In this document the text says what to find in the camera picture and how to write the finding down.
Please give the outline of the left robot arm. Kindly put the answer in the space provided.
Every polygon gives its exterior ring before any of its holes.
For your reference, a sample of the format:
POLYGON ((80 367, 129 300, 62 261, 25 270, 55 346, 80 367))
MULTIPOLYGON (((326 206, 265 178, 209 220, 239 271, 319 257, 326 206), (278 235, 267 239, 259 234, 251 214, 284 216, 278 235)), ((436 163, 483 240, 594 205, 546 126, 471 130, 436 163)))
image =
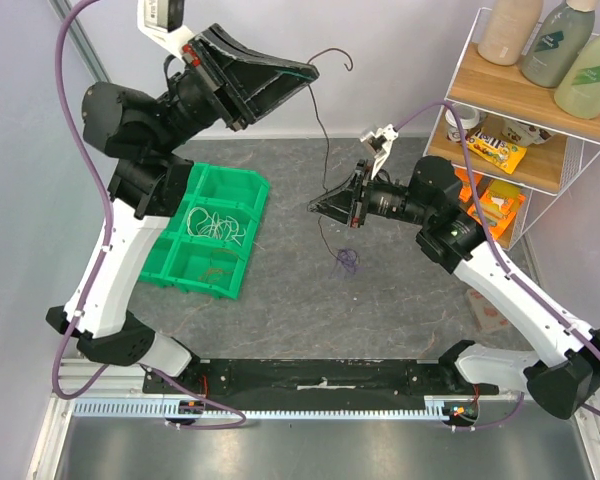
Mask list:
POLYGON ((309 63, 247 48, 221 26, 200 33, 186 27, 146 28, 145 34, 184 68, 159 97, 108 82, 83 97, 83 138, 117 162, 105 193, 113 218, 70 300, 46 316, 70 335, 89 360, 116 366, 142 364, 163 373, 178 393, 199 382, 196 355, 159 334, 128 308, 140 271, 184 198, 193 164, 176 151, 222 121, 234 131, 255 124, 315 81, 309 63))

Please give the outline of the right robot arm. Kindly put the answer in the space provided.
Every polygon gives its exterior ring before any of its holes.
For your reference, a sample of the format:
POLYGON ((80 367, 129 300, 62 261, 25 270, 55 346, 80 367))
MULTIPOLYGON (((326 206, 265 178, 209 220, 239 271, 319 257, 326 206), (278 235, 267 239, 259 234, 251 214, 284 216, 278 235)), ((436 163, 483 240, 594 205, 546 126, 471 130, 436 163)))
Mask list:
POLYGON ((308 209, 351 228, 369 215, 418 226, 416 242, 425 256, 479 292, 532 347, 522 352, 459 342, 441 358, 440 386, 453 394, 471 384, 518 391, 566 420, 600 389, 600 328, 569 314, 489 242, 459 204, 462 186, 453 165, 438 156, 419 159, 408 184, 377 180, 360 161, 308 209))

